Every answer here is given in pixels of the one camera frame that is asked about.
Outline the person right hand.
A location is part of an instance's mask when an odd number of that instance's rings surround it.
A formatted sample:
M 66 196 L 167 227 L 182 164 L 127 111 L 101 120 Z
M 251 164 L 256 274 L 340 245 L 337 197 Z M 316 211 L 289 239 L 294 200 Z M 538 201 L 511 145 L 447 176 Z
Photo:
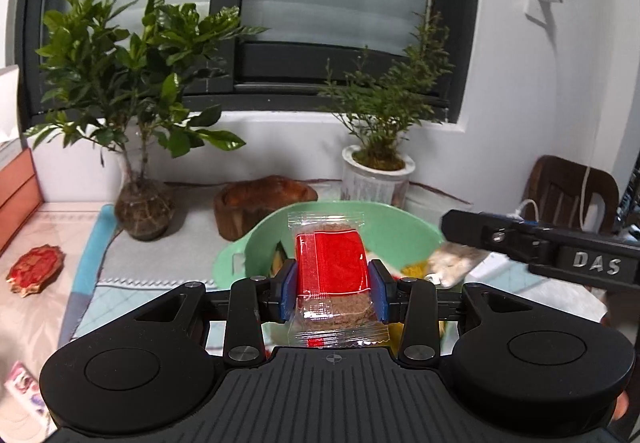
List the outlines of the person right hand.
M 614 413 L 612 415 L 612 420 L 617 421 L 624 417 L 626 411 L 629 408 L 629 397 L 626 392 L 623 392 L 617 399 L 616 405 L 614 409 Z

